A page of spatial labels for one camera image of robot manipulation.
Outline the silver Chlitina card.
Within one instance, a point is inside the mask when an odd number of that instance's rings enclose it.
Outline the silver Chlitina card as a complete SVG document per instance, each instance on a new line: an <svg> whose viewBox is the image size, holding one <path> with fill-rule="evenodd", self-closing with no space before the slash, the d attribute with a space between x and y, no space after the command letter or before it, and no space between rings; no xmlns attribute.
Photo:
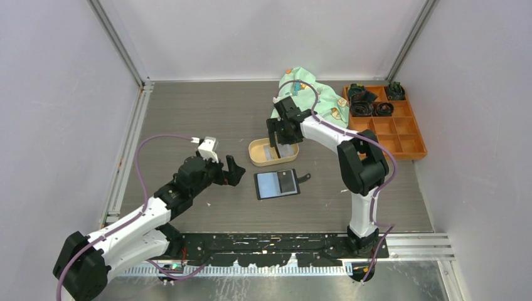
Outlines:
<svg viewBox="0 0 532 301"><path fill-rule="evenodd" d="M294 149L290 144L277 144L277 152L281 159L295 155Z"/></svg>

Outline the beige oval tray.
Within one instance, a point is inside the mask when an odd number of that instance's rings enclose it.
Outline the beige oval tray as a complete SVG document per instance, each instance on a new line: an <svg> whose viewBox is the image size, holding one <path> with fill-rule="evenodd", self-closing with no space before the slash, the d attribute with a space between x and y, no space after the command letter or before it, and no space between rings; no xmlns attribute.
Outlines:
<svg viewBox="0 0 532 301"><path fill-rule="evenodd" d="M283 158L283 159L279 158L274 161L265 161L265 156L264 156L264 151L263 151L264 145L270 145L268 138L253 140L248 146L248 152L249 152L249 156L252 161L252 164L257 167L272 166L276 164L283 164L283 163L291 162L291 161L294 161L299 154L299 145L292 144L291 146L293 147L294 152L295 152L294 156Z"/></svg>

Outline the black card holder wallet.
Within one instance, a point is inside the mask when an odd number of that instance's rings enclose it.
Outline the black card holder wallet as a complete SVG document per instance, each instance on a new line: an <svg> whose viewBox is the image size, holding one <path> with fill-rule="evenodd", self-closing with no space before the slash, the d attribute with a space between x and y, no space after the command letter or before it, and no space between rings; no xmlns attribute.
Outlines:
<svg viewBox="0 0 532 301"><path fill-rule="evenodd" d="M281 194L279 189L279 182L277 177L278 171L261 172L254 174L256 197L259 201L265 199L281 198L286 196L298 195L301 193L300 184L308 181L311 178L311 174L307 173L301 177L297 176L296 170L294 171L296 189L297 191L292 194Z"/></svg>

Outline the black gold VIP card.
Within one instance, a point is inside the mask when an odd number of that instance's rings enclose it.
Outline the black gold VIP card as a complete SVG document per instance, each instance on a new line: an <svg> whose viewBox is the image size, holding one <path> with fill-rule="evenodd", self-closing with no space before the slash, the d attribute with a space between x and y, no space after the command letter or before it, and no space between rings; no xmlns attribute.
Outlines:
<svg viewBox="0 0 532 301"><path fill-rule="evenodd" d="M292 169L277 172L281 194L292 194L297 191L294 171Z"/></svg>

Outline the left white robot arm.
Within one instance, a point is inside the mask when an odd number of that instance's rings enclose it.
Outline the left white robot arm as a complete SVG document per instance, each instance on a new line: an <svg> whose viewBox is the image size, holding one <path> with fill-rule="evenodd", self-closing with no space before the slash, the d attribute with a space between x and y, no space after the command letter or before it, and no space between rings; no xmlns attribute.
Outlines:
<svg viewBox="0 0 532 301"><path fill-rule="evenodd" d="M56 299L93 300L125 270L151 258L184 253L185 239L170 222L189 209L212 184L236 186L246 170L233 156L224 163L200 155L187 158L173 179L139 209L89 235L76 231L64 242L53 274Z"/></svg>

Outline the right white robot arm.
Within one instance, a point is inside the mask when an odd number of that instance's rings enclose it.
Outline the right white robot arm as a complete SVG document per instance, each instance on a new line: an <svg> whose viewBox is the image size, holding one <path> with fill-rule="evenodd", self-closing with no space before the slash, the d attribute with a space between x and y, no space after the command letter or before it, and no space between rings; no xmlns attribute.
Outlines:
<svg viewBox="0 0 532 301"><path fill-rule="evenodd" d="M373 206L378 188L385 183L389 167L376 135L370 131L342 129L307 109L302 111L291 97L273 100L278 116L266 121L272 147L313 140L338 157L344 185L351 192L351 219L347 244L352 255L366 256L378 239Z"/></svg>

